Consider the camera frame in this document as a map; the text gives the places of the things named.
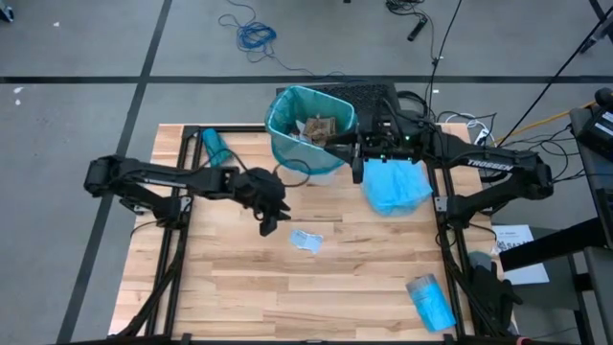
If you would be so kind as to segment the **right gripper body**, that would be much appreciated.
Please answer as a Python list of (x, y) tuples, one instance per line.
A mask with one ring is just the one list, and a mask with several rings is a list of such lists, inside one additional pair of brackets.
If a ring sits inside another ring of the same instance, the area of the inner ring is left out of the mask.
[(429, 122), (414, 111), (358, 115), (357, 157), (422, 160), (427, 152)]

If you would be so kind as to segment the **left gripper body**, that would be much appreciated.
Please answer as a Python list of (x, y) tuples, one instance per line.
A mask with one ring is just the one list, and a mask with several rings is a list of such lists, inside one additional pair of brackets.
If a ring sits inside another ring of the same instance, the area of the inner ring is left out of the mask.
[(245, 209), (251, 209), (255, 216), (274, 214), (274, 206), (285, 198), (281, 179), (275, 172), (263, 168), (241, 172), (234, 178), (233, 187), (233, 200)]

